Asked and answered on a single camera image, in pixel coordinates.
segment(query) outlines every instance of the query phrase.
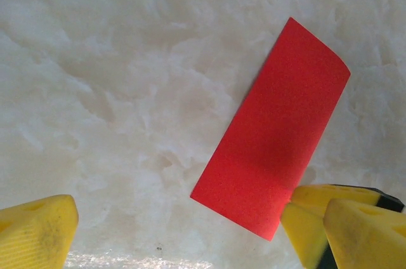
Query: red rectangle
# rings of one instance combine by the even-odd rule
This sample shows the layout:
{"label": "red rectangle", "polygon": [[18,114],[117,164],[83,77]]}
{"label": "red rectangle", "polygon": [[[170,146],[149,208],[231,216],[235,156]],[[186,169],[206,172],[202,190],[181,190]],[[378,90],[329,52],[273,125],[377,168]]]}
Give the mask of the red rectangle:
{"label": "red rectangle", "polygon": [[272,239],[349,77],[290,18],[191,198]]}

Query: white marble surface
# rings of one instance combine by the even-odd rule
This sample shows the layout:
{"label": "white marble surface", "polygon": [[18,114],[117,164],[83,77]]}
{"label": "white marble surface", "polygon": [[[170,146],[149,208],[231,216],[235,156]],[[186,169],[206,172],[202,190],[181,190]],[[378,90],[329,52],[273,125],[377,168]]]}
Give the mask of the white marble surface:
{"label": "white marble surface", "polygon": [[406,0],[0,3],[0,207],[72,194],[67,268],[300,268],[188,197],[289,16],[352,72],[303,183],[406,200]]}

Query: white stone background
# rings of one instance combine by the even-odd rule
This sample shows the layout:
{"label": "white stone background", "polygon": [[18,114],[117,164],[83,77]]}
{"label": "white stone background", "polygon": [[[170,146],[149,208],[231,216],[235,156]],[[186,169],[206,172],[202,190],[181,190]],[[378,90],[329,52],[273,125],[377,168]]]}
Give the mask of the white stone background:
{"label": "white stone background", "polygon": [[0,3],[0,208],[72,194],[66,268],[301,268],[188,197],[289,16],[352,73],[302,183],[406,200],[406,0]]}

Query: white surface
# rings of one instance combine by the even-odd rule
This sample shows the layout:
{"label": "white surface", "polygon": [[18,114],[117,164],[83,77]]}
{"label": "white surface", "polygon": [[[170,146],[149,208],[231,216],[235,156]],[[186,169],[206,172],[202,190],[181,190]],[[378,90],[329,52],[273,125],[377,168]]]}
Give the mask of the white surface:
{"label": "white surface", "polygon": [[289,16],[352,72],[303,183],[405,201],[406,0],[1,0],[0,208],[72,194],[67,268],[300,268],[188,198]]}

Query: red card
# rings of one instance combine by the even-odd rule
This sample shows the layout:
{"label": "red card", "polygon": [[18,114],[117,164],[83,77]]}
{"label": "red card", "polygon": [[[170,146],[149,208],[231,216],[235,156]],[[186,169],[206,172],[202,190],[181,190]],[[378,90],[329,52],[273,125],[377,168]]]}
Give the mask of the red card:
{"label": "red card", "polygon": [[290,18],[191,198],[271,240],[349,78]]}

